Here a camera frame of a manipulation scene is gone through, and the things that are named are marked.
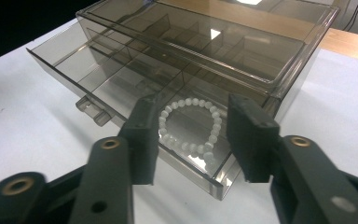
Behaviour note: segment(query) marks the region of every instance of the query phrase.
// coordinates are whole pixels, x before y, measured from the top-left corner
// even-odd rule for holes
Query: plastic storage box
[[[240,171],[228,94],[274,116],[336,14],[302,1],[106,0],[29,51],[100,126],[122,125],[140,97],[158,93],[159,156],[222,200]]]

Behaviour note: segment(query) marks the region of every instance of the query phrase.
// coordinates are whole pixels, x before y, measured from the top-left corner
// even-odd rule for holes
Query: dark background
[[[76,17],[98,0],[0,0],[0,56]]]

